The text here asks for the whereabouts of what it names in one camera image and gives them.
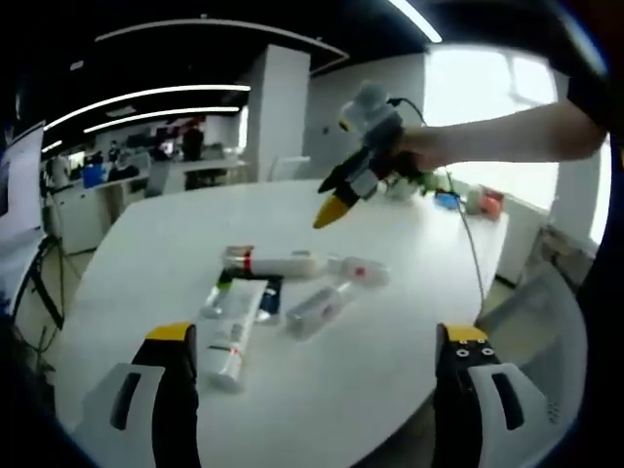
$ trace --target white cabinet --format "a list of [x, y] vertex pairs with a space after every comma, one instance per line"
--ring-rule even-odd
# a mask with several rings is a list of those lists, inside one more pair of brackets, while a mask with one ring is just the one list
[[67, 254], [96, 249], [110, 221], [99, 190], [67, 190], [56, 196], [53, 219]]

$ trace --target hand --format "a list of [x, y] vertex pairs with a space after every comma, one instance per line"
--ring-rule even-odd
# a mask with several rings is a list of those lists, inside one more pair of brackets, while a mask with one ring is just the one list
[[416, 168], [428, 173], [446, 166], [449, 162], [435, 144], [436, 129], [413, 127], [406, 129], [396, 144], [393, 155], [408, 152], [412, 155]]

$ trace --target blue object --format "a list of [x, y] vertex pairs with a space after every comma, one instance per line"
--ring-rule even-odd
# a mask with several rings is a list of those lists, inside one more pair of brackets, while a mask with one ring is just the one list
[[277, 315], [280, 311], [280, 299], [282, 295], [282, 278], [269, 280], [262, 300], [258, 309], [273, 316]]
[[459, 198], [450, 193], [436, 193], [436, 203], [447, 210], [457, 210], [459, 208]]
[[90, 164], [82, 170], [82, 182], [85, 188], [95, 187], [104, 182], [104, 171], [101, 164]]

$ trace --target white chair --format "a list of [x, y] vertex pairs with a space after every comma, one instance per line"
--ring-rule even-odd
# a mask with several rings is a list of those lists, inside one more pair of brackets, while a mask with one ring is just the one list
[[534, 437], [539, 436], [538, 446], [551, 449], [578, 414], [587, 364], [585, 323], [566, 281], [544, 265], [477, 327], [501, 363], [515, 364], [545, 397], [546, 427]]
[[308, 156], [294, 156], [291, 158], [275, 158], [269, 171], [268, 180], [299, 180], [306, 178], [310, 166]]

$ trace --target window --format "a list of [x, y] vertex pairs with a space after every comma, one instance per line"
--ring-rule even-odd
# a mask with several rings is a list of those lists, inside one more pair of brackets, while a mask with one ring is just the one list
[[601, 148], [601, 169], [598, 179], [598, 197], [596, 199], [596, 210], [594, 220], [590, 230], [590, 238], [599, 246], [603, 241], [605, 233], [606, 217], [608, 215], [608, 202], [611, 192], [611, 145], [608, 139]]
[[[439, 47], [427, 57], [424, 113], [429, 125], [487, 120], [556, 100], [555, 80], [544, 59], [477, 46]], [[487, 185], [544, 210], [555, 199], [557, 163], [476, 162], [448, 169], [458, 180]]]

